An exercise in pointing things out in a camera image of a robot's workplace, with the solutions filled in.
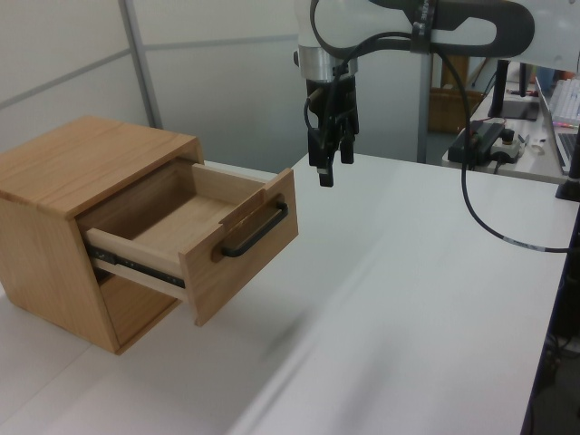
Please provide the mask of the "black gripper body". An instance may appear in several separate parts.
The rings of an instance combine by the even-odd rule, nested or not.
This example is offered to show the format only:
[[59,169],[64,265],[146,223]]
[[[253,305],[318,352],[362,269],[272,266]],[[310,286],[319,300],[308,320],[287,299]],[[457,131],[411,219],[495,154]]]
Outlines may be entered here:
[[338,121],[348,121],[354,134],[359,133],[355,78],[341,79],[336,87],[331,82],[306,81],[307,102],[304,120],[310,133],[317,134],[330,114]]

